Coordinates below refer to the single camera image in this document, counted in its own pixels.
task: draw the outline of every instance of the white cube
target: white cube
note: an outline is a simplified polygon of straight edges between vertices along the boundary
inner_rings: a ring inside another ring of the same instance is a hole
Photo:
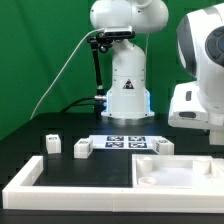
[[[93,140],[90,138],[81,138],[74,145],[74,158],[87,159],[93,151]]]
[[[61,153],[61,139],[58,135],[46,135],[46,148],[48,154]]]
[[[152,147],[159,155],[174,155],[174,144],[166,138],[152,138]]]

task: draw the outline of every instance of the warning label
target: warning label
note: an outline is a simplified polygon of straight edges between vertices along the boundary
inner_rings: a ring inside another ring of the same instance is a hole
[[[130,79],[125,83],[123,89],[134,89],[134,86],[132,85],[132,82]]]

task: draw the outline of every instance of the white frame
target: white frame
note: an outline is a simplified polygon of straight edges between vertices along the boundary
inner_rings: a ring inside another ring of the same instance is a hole
[[[3,208],[224,213],[223,184],[215,189],[32,186],[42,171],[43,157],[33,156],[4,188]]]

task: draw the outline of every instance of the white cable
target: white cable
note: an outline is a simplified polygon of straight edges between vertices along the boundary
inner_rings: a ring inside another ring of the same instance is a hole
[[[72,52],[72,54],[70,55],[70,57],[68,58],[68,60],[65,62],[64,66],[62,67],[62,69],[60,70],[60,72],[58,73],[58,75],[56,76],[56,78],[54,79],[54,81],[52,82],[52,84],[50,85],[50,87],[47,89],[47,91],[44,93],[44,95],[40,98],[39,102],[37,103],[36,107],[33,110],[33,113],[30,117],[30,120],[33,119],[38,107],[40,106],[40,104],[42,103],[42,101],[44,100],[44,98],[46,97],[46,95],[50,92],[50,90],[52,89],[52,87],[54,86],[54,84],[56,83],[56,81],[58,80],[58,78],[61,76],[62,72],[65,70],[66,66],[68,65],[68,63],[70,62],[70,60],[72,59],[72,57],[74,56],[74,54],[76,53],[76,51],[78,50],[78,48],[80,47],[80,45],[82,44],[82,42],[92,33],[95,32],[99,32],[99,31],[103,31],[104,29],[97,29],[97,30],[93,30],[89,33],[87,33],[82,40],[79,42],[79,44],[76,46],[75,50]]]
[[[149,34],[146,35],[146,43],[145,43],[145,82],[146,82],[148,46],[149,46]]]

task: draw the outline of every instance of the white robot body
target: white robot body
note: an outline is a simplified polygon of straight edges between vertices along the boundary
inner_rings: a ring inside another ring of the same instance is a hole
[[[113,84],[107,94],[103,117],[142,119],[154,116],[150,111],[150,94],[145,88],[145,54],[128,40],[114,42]]]
[[[97,0],[90,12],[96,29],[122,33],[152,33],[162,30],[168,9],[161,0]],[[144,52],[128,40],[113,42],[112,87],[107,93],[104,120],[118,124],[138,124],[151,120],[150,94],[145,88]]]
[[[171,126],[210,130],[210,144],[218,145],[224,145],[223,21],[219,4],[189,13],[180,23],[180,60],[197,81],[176,86],[169,113]]]
[[[132,26],[136,33],[152,33],[166,26],[168,10],[161,0],[98,0],[90,20],[96,29]]]

